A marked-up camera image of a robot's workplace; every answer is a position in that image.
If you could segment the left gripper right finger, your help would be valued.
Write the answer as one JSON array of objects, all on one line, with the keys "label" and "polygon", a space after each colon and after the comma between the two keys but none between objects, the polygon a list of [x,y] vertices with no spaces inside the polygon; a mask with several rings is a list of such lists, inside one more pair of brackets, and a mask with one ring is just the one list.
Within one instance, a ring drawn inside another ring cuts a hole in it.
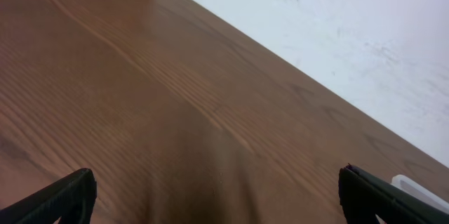
[{"label": "left gripper right finger", "polygon": [[338,195],[347,224],[448,224],[448,213],[357,166],[340,169]]}]

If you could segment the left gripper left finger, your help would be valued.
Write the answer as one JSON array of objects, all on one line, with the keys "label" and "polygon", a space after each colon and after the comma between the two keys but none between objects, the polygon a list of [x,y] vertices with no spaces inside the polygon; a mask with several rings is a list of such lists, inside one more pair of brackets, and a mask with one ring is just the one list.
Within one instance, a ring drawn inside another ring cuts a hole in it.
[{"label": "left gripper left finger", "polygon": [[97,198],[91,169],[79,169],[1,210],[7,224],[89,224]]}]

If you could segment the clear plastic container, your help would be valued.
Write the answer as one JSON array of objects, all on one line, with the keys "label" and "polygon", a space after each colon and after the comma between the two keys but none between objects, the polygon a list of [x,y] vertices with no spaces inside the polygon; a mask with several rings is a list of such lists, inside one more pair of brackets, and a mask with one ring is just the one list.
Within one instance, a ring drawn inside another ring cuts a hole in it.
[{"label": "clear plastic container", "polygon": [[391,180],[391,184],[444,213],[448,213],[449,211],[449,204],[445,200],[441,199],[439,196],[435,195],[433,192],[430,192],[428,189],[405,175],[399,174],[394,176]]}]

